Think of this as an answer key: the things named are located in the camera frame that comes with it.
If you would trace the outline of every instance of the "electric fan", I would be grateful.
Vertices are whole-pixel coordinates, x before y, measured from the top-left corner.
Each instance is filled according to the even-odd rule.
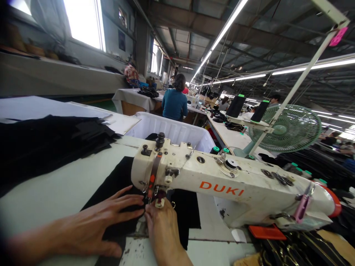
[[[280,105],[266,109],[262,121],[269,124],[279,108]],[[310,109],[299,105],[286,105],[273,128],[274,132],[267,134],[259,147],[278,153],[307,148],[318,139],[322,131],[319,117]],[[234,154],[246,157],[262,133],[260,129],[249,128],[249,136],[252,141],[243,150],[235,149]]]

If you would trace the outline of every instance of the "right hand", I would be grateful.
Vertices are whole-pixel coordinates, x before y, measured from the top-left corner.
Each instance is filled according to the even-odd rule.
[[[178,219],[167,198],[162,209],[155,208],[155,201],[145,206],[145,218],[158,265],[192,265],[180,243]]]

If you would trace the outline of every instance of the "pipe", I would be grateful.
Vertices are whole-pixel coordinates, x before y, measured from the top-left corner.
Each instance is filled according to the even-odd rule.
[[[145,21],[148,23],[149,27],[152,29],[152,31],[155,34],[156,40],[158,41],[159,45],[162,47],[164,54],[169,58],[169,61],[172,63],[172,65],[175,65],[173,63],[173,61],[171,61],[169,54],[167,53],[165,46],[162,45],[163,42],[160,40],[160,38],[158,37],[159,35],[156,33],[154,27],[152,26],[151,22],[149,21],[149,18],[147,17],[147,15],[145,14],[143,8],[141,7],[140,3],[138,2],[138,0],[133,0],[134,4],[136,5],[136,7],[138,8],[139,12],[141,13],[141,15],[144,17]]]

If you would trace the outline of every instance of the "pink clip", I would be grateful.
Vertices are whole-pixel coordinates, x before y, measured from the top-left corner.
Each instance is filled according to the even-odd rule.
[[[348,27],[344,27],[342,28],[338,34],[331,40],[329,46],[337,46],[338,43],[341,41],[341,39],[343,38],[345,32],[347,31]]]

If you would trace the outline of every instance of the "white sewing machine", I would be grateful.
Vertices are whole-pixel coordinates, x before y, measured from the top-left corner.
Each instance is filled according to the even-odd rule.
[[[292,215],[309,180],[276,165],[199,152],[190,143],[173,145],[162,133],[156,141],[146,141],[140,147],[131,173],[134,186],[150,200],[158,192],[176,188],[214,196],[230,228],[275,223],[283,230],[309,231],[330,224],[328,216],[339,209],[333,196],[316,185],[304,220],[297,224]],[[288,184],[282,184],[280,177],[287,178]]]

